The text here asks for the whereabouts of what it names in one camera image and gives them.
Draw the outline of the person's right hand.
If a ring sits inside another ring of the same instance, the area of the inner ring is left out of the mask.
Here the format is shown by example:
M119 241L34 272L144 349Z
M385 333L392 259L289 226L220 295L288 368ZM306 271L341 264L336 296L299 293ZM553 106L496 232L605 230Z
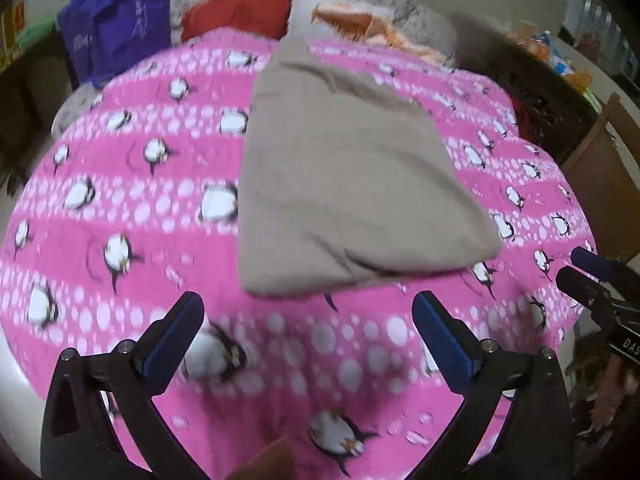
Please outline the person's right hand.
M634 396L638 389L639 373L618 354L612 353L597 390L590 426L580 435L590 436L610 426L626 396Z

